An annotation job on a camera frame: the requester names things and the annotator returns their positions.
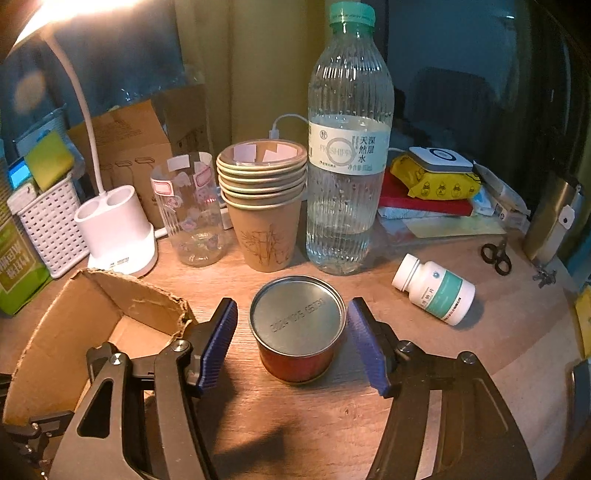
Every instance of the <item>green bottle cap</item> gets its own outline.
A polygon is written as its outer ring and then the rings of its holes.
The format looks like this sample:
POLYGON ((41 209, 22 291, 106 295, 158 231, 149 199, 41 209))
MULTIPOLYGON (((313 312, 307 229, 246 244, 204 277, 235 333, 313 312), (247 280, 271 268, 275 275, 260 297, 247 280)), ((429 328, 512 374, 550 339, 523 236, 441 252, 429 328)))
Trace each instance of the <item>green bottle cap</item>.
POLYGON ((375 26, 375 11, 361 2, 336 2, 330 6, 329 23, 355 22, 375 26))

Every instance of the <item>ribbed plastic bottle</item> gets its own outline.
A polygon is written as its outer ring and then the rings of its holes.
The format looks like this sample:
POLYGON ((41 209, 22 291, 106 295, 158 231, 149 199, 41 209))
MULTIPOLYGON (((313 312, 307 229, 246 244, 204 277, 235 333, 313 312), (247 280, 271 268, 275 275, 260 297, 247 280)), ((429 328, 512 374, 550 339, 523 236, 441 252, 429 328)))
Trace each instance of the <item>ribbed plastic bottle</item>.
POLYGON ((308 89, 306 248, 320 270, 334 275, 355 272, 367 255, 386 167, 394 87, 374 25, 369 5, 333 4, 333 37, 308 89))

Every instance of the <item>yellow paper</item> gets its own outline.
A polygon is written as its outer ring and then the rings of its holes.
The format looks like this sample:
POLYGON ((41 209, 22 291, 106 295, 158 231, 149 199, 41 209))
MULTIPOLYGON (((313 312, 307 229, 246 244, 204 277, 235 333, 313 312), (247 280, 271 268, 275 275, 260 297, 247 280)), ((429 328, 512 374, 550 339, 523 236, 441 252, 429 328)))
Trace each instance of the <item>yellow paper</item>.
POLYGON ((591 287, 586 285, 574 305, 583 337, 584 357, 591 355, 591 287))
POLYGON ((471 217, 428 217, 402 220, 417 238, 463 235, 503 235, 504 228, 497 218, 475 215, 471 217))
POLYGON ((471 173, 434 173, 417 164, 409 154, 399 156, 390 173, 408 188, 409 197, 425 200, 462 200, 480 190, 480 178, 471 173))
POLYGON ((53 187, 74 166, 74 156, 60 134, 47 134, 25 157, 33 178, 42 192, 53 187))

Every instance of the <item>desk lamp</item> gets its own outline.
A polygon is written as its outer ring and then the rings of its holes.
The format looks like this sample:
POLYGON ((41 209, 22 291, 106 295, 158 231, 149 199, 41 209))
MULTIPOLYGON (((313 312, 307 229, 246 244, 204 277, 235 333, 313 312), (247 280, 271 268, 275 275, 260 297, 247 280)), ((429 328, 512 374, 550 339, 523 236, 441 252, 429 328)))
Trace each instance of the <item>desk lamp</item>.
POLYGON ((105 191, 100 176, 92 117, 80 81, 72 63, 53 35, 53 24, 77 15, 130 8, 141 0, 31 0, 9 1, 5 18, 0 20, 0 61, 33 34, 44 40, 63 66, 70 79, 86 124, 98 196, 82 204, 74 214, 82 236, 90 249, 88 266, 119 273, 142 276, 158 259, 154 227, 149 223, 132 185, 105 191), (22 32, 16 39, 19 30, 22 32), (14 43, 12 49, 7 45, 14 43))

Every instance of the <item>scissors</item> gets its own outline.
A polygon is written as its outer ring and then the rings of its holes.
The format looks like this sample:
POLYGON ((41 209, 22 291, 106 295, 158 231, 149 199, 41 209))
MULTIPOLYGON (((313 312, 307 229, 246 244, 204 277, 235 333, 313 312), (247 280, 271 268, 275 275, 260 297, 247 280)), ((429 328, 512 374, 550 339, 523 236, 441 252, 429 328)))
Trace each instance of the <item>scissors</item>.
POLYGON ((495 271, 503 277, 509 275, 513 269, 513 265, 511 265, 511 259, 505 252, 506 246, 507 238, 503 237, 503 240, 501 240, 499 245, 485 244, 482 245, 482 248, 480 249, 480 256, 482 259, 486 263, 494 265, 495 271))

